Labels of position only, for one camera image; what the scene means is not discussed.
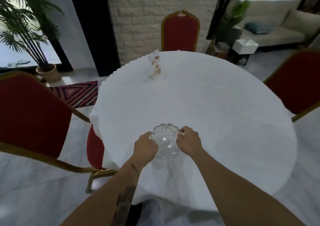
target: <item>stone brick wall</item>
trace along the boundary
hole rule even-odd
[[[178,10],[187,10],[200,21],[197,51],[206,34],[218,0],[108,0],[121,64],[161,50],[161,21]]]

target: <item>forearm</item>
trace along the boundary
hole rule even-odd
[[[124,225],[143,165],[131,157],[99,190],[79,205],[61,226]]]
[[[226,226],[304,225],[272,196],[218,163],[203,149],[192,158]]]

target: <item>paper menu stand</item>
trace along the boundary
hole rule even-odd
[[[151,80],[156,79],[161,74],[161,60],[159,50],[155,50],[148,56],[148,61],[153,67],[153,73],[148,77]]]

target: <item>tattoo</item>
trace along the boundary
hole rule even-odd
[[[135,190],[135,186],[128,186],[124,193],[119,194],[117,199],[119,209],[113,215],[111,226],[125,226]]]
[[[137,167],[134,166],[134,164],[131,164],[131,167],[137,172],[138,176],[139,176],[139,172],[137,170]]]

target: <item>banquet chair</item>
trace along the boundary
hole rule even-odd
[[[320,106],[320,50],[303,49],[288,57],[264,84],[293,114],[295,122]]]
[[[75,173],[91,173],[86,193],[91,191],[95,178],[116,173],[102,167],[104,146],[92,126],[87,140],[87,157],[93,167],[77,167],[58,159],[71,115],[88,123],[90,120],[57,97],[37,77],[22,71],[1,74],[0,99],[1,152],[35,159]]]
[[[161,23],[162,51],[196,51],[200,22],[191,13],[180,10]]]

